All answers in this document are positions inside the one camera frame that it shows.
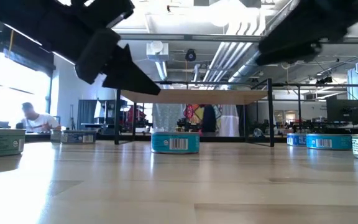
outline white t-shirt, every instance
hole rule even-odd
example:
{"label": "white t-shirt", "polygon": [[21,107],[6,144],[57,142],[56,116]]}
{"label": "white t-shirt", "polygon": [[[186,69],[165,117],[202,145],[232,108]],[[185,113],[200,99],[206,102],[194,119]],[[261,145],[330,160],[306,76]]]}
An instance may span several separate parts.
{"label": "white t-shirt", "polygon": [[49,114],[40,114],[40,116],[38,116],[38,118],[33,121],[23,118],[22,124],[27,131],[31,131],[34,133],[50,131],[42,127],[45,124],[49,124],[52,129],[60,126],[59,123],[55,120],[55,118],[53,116],[50,116]]}

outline table surface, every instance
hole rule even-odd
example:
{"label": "table surface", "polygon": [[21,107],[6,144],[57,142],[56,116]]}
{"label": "table surface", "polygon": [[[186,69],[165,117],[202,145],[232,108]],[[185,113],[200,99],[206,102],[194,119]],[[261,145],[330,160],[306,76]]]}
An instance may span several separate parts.
{"label": "table surface", "polygon": [[358,159],[286,144],[26,144],[0,157],[0,223],[358,223]]}
{"label": "table surface", "polygon": [[122,90],[121,95],[136,103],[183,103],[248,105],[265,98],[265,90],[161,90],[157,96]]}

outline black metal frame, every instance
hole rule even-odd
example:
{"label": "black metal frame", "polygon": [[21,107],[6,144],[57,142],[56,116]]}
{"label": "black metal frame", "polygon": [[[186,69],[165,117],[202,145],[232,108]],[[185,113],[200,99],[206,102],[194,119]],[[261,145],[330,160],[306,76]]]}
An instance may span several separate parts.
{"label": "black metal frame", "polygon": [[[157,84],[161,85],[172,85],[172,84],[183,84],[183,85],[248,85],[249,83],[229,83],[229,82],[170,82],[170,81],[159,81],[156,82]],[[273,98],[273,87],[284,87],[284,86],[296,86],[298,88],[298,99],[297,100],[275,100]],[[251,90],[261,90],[267,89],[268,98],[267,100],[258,100],[256,101],[256,111],[257,111],[257,121],[259,121],[259,104],[260,101],[268,101],[268,117],[269,117],[269,138],[250,138],[248,133],[247,127],[247,105],[243,105],[244,109],[244,136],[243,137],[205,137],[201,136],[201,142],[247,142],[247,143],[262,143],[267,142],[269,146],[274,147],[276,142],[286,142],[286,138],[275,138],[274,135],[274,123],[273,123],[273,101],[297,101],[298,102],[298,112],[299,117],[301,119],[302,111],[301,111],[301,102],[303,101],[315,101],[315,100],[301,100],[301,87],[358,87],[355,84],[339,84],[339,85],[332,85],[332,84],[292,84],[292,83],[273,83],[271,78],[263,80],[262,82],[256,84],[255,86],[251,87]],[[116,92],[116,99],[121,98],[121,91],[117,90]],[[98,139],[100,140],[114,140],[115,144],[119,144],[119,141],[150,141],[151,136],[137,136],[135,132],[135,118],[136,118],[136,109],[137,104],[139,102],[134,102],[133,107],[133,117],[132,117],[132,135],[128,136],[120,136],[119,130],[116,127],[119,127],[119,119],[115,119],[115,135],[113,136],[102,136],[98,135]],[[119,117],[119,109],[120,101],[116,100],[116,118]]]}

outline computer monitor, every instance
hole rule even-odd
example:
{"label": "computer monitor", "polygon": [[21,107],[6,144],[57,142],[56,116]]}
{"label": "computer monitor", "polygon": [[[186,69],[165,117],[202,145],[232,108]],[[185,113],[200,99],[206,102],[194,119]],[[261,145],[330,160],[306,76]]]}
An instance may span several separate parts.
{"label": "computer monitor", "polygon": [[327,99],[329,122],[352,122],[358,124],[358,100]]}

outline blue tin can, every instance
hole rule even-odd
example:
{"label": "blue tin can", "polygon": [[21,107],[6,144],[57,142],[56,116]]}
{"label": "blue tin can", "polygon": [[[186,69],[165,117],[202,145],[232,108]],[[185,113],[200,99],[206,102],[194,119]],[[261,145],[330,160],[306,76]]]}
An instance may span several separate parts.
{"label": "blue tin can", "polygon": [[352,150],[350,134],[307,134],[306,146],[311,149]]}
{"label": "blue tin can", "polygon": [[152,133],[152,152],[167,154],[196,154],[200,151],[198,133]]}
{"label": "blue tin can", "polygon": [[96,131],[62,131],[62,144],[94,144]]}
{"label": "blue tin can", "polygon": [[287,134],[289,146],[306,146],[306,134]]}

